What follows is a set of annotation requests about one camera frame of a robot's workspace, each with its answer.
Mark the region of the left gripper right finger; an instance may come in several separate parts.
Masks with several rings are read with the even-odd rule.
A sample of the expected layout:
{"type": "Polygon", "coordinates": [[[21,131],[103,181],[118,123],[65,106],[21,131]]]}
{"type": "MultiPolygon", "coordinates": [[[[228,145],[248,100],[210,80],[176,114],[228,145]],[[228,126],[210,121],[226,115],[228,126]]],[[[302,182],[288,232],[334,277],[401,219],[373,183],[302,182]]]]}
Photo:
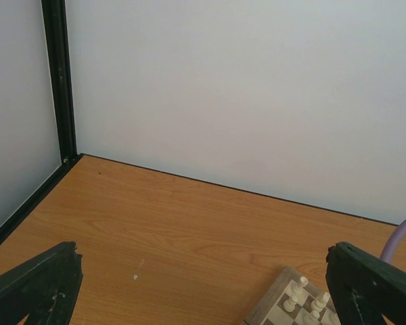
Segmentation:
{"type": "Polygon", "coordinates": [[[342,324],[406,324],[406,273],[347,242],[329,247],[325,279],[342,324]]]}

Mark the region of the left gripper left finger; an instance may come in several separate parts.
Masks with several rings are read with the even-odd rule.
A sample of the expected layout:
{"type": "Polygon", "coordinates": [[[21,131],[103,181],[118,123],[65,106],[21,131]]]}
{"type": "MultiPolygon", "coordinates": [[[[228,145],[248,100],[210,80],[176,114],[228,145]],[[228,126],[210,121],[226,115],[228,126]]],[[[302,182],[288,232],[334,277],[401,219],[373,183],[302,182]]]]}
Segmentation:
{"type": "Polygon", "coordinates": [[[69,324],[83,280],[75,242],[61,242],[0,275],[0,324],[69,324]]]}

